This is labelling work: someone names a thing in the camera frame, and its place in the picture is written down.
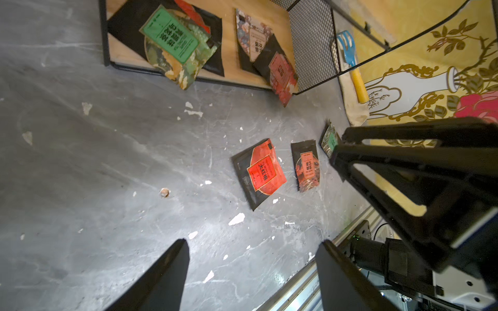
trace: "metal mesh panel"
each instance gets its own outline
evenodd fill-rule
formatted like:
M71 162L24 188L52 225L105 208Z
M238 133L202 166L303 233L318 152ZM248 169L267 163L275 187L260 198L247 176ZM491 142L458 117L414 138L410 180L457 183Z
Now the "metal mesh panel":
M289 15L299 91L302 92L338 74L337 49L332 52L330 48L336 35L334 18L324 0L300 0Z
M278 4L279 6L281 6L286 10L288 10L290 6L296 1L299 0L271 0L271 2Z

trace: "red flower illustration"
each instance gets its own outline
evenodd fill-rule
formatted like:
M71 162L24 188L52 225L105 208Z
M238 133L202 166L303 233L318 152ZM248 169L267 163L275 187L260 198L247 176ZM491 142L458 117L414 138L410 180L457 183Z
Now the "red flower illustration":
M498 91L462 96L454 116L473 116L489 123L498 123Z

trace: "black tea packet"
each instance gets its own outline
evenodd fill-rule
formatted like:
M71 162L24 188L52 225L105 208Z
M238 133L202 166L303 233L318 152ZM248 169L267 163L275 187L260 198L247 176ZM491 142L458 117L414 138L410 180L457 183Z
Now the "black tea packet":
M235 155L232 161L252 210L287 182L270 139Z
M296 169L299 191L305 192L320 184L320 162L315 140L305 140L290 145Z

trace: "red tea packet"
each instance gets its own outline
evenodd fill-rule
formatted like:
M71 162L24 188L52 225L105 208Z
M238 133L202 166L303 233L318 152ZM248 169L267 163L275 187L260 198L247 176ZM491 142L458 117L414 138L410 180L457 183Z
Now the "red tea packet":
M271 88L285 107L297 86L297 74L272 35L252 64L270 83Z
M314 140L305 140L290 145L296 169L299 191L305 192L320 184L320 162Z
M270 139L232 158L252 210L287 182Z

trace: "yellow handle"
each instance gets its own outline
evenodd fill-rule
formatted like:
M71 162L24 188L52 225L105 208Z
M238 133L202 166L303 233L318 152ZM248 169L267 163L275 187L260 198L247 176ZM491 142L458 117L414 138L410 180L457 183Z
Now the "yellow handle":
M365 88L365 83L363 83L362 76L360 75L360 70L358 68L351 70L351 79L355 85L356 95L358 96L358 102L364 104L369 101L369 94Z

